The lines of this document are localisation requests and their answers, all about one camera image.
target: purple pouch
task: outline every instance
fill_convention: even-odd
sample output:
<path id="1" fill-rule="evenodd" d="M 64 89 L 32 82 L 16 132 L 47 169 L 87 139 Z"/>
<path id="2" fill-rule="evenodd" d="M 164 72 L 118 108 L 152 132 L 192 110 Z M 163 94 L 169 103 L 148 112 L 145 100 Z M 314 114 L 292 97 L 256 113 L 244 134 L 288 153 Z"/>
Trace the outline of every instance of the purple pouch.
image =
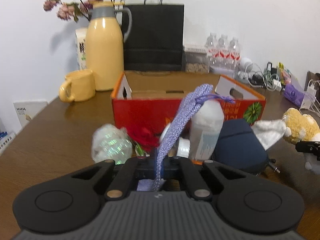
<path id="1" fill-rule="evenodd" d="M 304 93 L 297 90 L 292 84 L 287 84 L 285 86 L 283 96 L 297 107 L 301 107 Z"/>

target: stuffed animal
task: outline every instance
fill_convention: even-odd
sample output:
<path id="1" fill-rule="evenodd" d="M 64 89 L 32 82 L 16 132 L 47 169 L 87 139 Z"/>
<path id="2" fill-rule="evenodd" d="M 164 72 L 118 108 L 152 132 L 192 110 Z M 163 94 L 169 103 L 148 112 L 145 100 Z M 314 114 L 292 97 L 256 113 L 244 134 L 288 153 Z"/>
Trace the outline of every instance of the stuffed animal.
<path id="1" fill-rule="evenodd" d="M 320 128 L 311 115 L 301 115 L 299 110 L 289 108 L 282 120 L 287 126 L 284 133 L 287 142 L 295 145 L 299 141 L 320 141 Z M 304 153 L 304 157 L 305 168 L 320 174 L 320 161 L 317 161 L 317 157 L 311 153 Z"/>

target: red cardboard box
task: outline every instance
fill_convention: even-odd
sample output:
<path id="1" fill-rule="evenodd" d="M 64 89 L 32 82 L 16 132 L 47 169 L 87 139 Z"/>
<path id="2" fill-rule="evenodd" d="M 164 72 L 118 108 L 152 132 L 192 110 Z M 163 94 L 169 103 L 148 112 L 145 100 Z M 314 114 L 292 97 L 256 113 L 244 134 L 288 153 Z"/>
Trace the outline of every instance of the red cardboard box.
<path id="1" fill-rule="evenodd" d="M 225 120 L 244 118 L 253 124 L 261 118 L 265 97 L 227 76 L 124 71 L 111 94 L 115 125 L 135 124 L 160 135 L 173 120 L 182 98 L 204 83 L 214 86 L 213 93 L 235 99 L 235 104 L 220 101 Z"/>

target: red rose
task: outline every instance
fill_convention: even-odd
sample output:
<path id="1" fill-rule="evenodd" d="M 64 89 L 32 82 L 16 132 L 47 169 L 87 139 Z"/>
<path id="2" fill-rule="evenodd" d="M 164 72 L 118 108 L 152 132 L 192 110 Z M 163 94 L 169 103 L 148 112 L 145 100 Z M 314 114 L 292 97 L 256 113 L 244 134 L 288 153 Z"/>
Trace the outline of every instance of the red rose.
<path id="1" fill-rule="evenodd" d="M 159 139 L 148 128 L 132 125 L 126 127 L 126 129 L 130 138 L 139 143 L 146 152 L 150 152 L 153 148 L 159 146 Z"/>

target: yellow mug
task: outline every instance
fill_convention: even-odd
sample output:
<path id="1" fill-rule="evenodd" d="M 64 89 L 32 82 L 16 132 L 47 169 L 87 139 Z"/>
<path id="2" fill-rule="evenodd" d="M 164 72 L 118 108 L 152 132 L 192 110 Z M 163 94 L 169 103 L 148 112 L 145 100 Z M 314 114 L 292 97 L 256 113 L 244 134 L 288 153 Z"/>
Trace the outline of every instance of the yellow mug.
<path id="1" fill-rule="evenodd" d="M 93 71 L 90 69 L 70 72 L 65 80 L 59 89 L 62 102 L 86 101 L 96 94 Z"/>

